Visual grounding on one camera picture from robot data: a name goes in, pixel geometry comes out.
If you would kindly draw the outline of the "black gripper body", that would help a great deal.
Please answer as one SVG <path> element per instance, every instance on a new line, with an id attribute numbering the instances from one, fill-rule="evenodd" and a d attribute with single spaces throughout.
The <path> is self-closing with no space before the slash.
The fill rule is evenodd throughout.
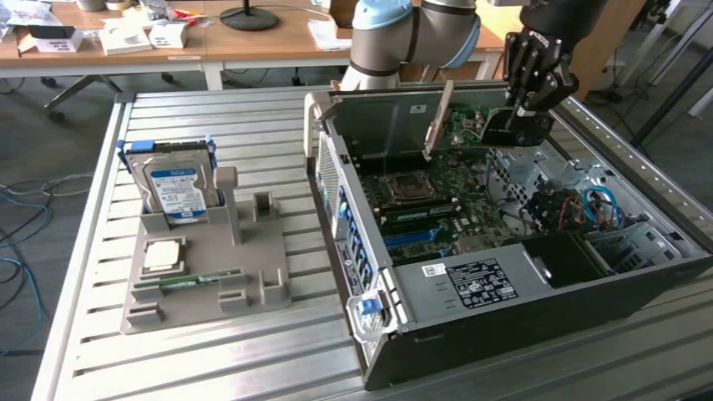
<path id="1" fill-rule="evenodd" d="M 530 1 L 519 10 L 522 25 L 561 41 L 565 51 L 591 33 L 605 8 L 605 0 Z"/>

